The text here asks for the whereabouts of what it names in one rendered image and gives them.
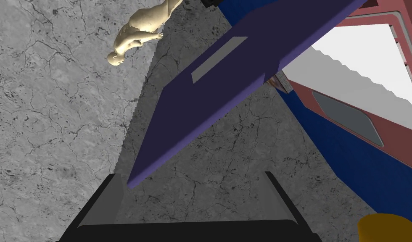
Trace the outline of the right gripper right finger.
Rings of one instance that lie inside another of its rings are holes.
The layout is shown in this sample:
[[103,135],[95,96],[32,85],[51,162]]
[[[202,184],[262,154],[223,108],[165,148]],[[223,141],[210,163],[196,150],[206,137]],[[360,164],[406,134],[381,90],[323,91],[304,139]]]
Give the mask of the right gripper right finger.
[[308,226],[289,195],[270,171],[261,172],[259,184],[259,196],[266,219],[292,220],[302,227]]

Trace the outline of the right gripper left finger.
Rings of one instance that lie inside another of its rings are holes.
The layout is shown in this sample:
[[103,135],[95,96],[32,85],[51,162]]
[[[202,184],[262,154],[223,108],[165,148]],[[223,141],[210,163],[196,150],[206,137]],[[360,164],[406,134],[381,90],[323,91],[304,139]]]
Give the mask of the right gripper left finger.
[[108,175],[70,224],[70,231],[102,232],[110,227],[116,219],[123,193],[121,175]]

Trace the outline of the blue cabinet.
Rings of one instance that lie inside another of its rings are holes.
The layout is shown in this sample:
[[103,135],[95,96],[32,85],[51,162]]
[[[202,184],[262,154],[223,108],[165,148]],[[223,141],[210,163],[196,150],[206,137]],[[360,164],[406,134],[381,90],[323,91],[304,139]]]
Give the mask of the blue cabinet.
[[295,91],[279,93],[329,166],[349,188],[375,212],[395,214],[412,222],[412,168],[314,113]]

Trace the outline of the yellow rounded object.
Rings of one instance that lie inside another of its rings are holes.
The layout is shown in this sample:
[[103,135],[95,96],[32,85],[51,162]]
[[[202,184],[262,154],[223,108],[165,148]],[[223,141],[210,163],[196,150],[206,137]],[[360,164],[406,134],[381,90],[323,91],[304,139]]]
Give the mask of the yellow rounded object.
[[357,223],[359,242],[412,242],[412,222],[386,213],[369,214]]

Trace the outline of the purple appliance door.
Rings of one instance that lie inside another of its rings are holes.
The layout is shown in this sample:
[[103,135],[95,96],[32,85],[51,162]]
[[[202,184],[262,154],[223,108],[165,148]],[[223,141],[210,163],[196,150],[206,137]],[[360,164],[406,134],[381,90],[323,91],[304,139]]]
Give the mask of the purple appliance door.
[[162,90],[135,159],[132,189],[366,0],[229,0],[232,25]]

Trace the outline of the red appliance with white inside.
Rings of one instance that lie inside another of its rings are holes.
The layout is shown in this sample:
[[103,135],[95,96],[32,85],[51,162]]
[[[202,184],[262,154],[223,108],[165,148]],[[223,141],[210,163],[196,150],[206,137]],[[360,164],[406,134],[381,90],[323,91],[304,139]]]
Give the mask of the red appliance with white inside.
[[269,83],[412,168],[412,0],[357,4]]

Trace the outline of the cream human figure statue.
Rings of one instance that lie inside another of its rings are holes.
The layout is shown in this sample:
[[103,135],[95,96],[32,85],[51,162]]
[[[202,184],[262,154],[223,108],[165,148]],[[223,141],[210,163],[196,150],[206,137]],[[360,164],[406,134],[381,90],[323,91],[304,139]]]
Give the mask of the cream human figure statue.
[[118,66],[124,62],[127,50],[141,47],[145,42],[161,39],[158,30],[170,19],[171,14],[183,0],[164,0],[151,8],[140,8],[132,14],[119,30],[113,44],[113,52],[108,54],[108,62]]

